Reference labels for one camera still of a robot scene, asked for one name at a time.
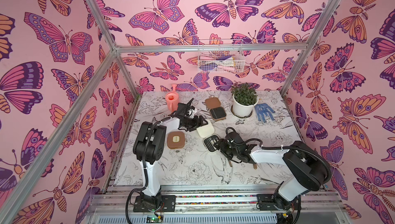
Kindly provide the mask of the cream clipper case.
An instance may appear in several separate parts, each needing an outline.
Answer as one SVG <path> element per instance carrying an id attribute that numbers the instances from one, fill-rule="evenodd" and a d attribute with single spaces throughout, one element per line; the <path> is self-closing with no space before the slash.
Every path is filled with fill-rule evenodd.
<path id="1" fill-rule="evenodd" d="M 218 143 L 220 137 L 215 134 L 215 128 L 211 121 L 207 121 L 207 124 L 196 129 L 198 135 L 203 139 L 203 144 L 210 153 L 214 153 L 218 150 Z"/>

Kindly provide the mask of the tan brown clipper case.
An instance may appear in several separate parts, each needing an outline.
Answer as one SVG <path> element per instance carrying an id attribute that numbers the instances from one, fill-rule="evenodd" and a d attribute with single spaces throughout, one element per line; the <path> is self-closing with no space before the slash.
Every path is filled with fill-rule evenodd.
<path id="1" fill-rule="evenodd" d="M 182 149 L 186 143 L 185 134 L 182 131 L 172 131 L 167 136 L 169 149 Z"/>

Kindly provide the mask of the dark brown clipper case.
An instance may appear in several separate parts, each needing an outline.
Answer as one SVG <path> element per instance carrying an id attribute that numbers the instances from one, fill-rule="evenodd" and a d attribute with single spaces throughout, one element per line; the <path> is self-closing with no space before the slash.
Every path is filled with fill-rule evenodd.
<path id="1" fill-rule="evenodd" d="M 226 111 L 222 107 L 220 100 L 217 97 L 209 97 L 205 100 L 208 112 L 214 121 L 226 119 Z"/>

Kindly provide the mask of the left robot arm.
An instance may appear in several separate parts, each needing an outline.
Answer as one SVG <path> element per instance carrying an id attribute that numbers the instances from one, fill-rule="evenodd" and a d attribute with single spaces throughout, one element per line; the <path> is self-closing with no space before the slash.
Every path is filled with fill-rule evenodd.
<path id="1" fill-rule="evenodd" d="M 129 207 L 131 197 L 138 193 L 133 204 L 135 208 L 143 207 L 148 211 L 156 212 L 164 206 L 162 203 L 161 184 L 156 177 L 157 161 L 160 160 L 168 138 L 197 130 L 208 124 L 201 115 L 197 115 L 196 108 L 192 105 L 194 99 L 187 103 L 179 103 L 177 109 L 167 117 L 156 122 L 143 122 L 133 146 L 133 153 L 140 162 L 143 186 L 133 189 L 126 203 Z"/>

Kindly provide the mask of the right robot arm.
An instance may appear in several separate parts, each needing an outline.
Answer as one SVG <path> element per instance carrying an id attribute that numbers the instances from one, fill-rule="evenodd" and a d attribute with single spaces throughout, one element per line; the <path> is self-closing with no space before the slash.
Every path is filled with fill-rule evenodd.
<path id="1" fill-rule="evenodd" d="M 215 139 L 209 149 L 219 151 L 226 159 L 240 164 L 278 164 L 291 172 L 271 195 L 259 195 L 257 208 L 287 212 L 300 202 L 301 196 L 317 192 L 332 178 L 329 163 L 302 141 L 289 146 L 265 147 L 259 138 L 242 139 L 232 127 L 225 130 L 223 139 Z"/>

